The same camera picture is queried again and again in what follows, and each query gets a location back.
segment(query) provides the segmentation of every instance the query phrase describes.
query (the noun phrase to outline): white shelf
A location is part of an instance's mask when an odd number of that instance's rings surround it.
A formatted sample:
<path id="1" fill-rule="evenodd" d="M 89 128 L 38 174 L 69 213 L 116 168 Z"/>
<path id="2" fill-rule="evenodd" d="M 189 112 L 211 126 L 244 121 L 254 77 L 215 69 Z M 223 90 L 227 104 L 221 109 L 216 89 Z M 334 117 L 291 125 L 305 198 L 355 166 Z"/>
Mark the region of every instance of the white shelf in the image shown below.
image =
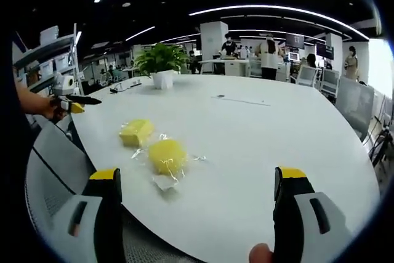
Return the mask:
<path id="1" fill-rule="evenodd" d="M 71 34 L 57 38 L 50 43 L 43 44 L 39 47 L 36 47 L 35 49 L 27 51 L 22 55 L 22 58 L 20 58 L 14 63 L 14 67 L 19 70 L 34 62 L 35 60 L 43 58 L 50 59 L 51 56 L 57 55 L 60 50 L 70 47 L 73 40 L 74 35 Z"/>
<path id="2" fill-rule="evenodd" d="M 44 78 L 41 78 L 39 81 L 32 84 L 28 88 L 31 92 L 39 92 L 41 89 L 45 89 L 46 87 L 50 86 L 53 83 L 52 80 L 54 79 L 56 72 L 60 72 L 61 74 L 63 74 L 63 73 L 69 72 L 74 69 L 75 69 L 75 67 L 71 66 L 71 67 L 61 69 L 59 71 L 55 71 L 54 74 L 49 75 L 49 76 L 45 76 Z"/>

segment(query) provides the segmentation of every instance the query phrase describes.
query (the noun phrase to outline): white pot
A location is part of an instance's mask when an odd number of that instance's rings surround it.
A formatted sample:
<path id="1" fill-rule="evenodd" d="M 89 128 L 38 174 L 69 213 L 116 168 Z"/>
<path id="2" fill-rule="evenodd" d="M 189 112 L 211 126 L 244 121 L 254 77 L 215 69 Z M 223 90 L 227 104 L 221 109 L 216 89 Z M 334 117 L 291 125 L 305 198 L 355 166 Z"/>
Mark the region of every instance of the white pot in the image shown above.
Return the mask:
<path id="1" fill-rule="evenodd" d="M 172 70 L 157 72 L 152 74 L 153 84 L 157 89 L 170 89 L 173 85 L 174 72 Z"/>

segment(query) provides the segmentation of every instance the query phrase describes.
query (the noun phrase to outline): black ceiling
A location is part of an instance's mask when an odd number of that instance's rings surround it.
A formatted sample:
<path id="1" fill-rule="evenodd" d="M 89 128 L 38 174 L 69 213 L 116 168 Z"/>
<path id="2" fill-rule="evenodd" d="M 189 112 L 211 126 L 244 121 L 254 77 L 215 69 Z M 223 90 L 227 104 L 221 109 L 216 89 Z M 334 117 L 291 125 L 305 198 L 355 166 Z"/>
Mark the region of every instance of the black ceiling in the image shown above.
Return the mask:
<path id="1" fill-rule="evenodd" d="M 129 7 L 122 7 L 125 2 Z M 119 47 L 133 44 L 150 44 L 177 36 L 196 33 L 200 23 L 220 20 L 233 15 L 274 15 L 315 22 L 351 36 L 360 36 L 333 22 L 299 12 L 274 9 L 234 9 L 189 16 L 189 13 L 215 7 L 244 4 L 271 4 L 311 10 L 335 18 L 346 24 L 373 18 L 372 9 L 366 0 L 21 0 L 16 10 L 16 29 L 28 47 L 39 45 L 39 32 L 59 25 L 60 34 L 72 33 L 73 23 L 82 31 L 78 44 L 79 57 L 91 54 L 93 44 L 126 38 L 151 26 L 155 29 L 141 34 Z M 310 23 L 268 17 L 226 18 L 229 29 L 262 29 L 287 31 L 309 36 L 330 31 Z"/>

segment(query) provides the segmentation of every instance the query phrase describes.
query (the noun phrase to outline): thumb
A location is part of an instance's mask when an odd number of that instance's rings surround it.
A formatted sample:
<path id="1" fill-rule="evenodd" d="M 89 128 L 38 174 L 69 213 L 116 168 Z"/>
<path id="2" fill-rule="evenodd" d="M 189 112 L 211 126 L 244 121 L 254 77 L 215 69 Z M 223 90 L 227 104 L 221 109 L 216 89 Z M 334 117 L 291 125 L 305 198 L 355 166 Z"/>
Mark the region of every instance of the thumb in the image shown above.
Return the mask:
<path id="1" fill-rule="evenodd" d="M 272 252 L 265 243 L 255 245 L 249 253 L 249 263 L 272 263 Z"/>

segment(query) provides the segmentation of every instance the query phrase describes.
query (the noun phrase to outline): potted plant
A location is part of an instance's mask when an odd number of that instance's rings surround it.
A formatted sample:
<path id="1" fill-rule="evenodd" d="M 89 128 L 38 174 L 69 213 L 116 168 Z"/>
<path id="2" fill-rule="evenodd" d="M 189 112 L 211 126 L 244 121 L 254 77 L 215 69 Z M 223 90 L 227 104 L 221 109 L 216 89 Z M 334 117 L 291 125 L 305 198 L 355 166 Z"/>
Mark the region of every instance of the potted plant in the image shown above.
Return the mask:
<path id="1" fill-rule="evenodd" d="M 152 49 L 143 52 L 135 60 L 141 75 L 151 76 L 157 89 L 172 87 L 174 71 L 180 71 L 188 61 L 188 56 L 179 46 L 157 43 Z"/>

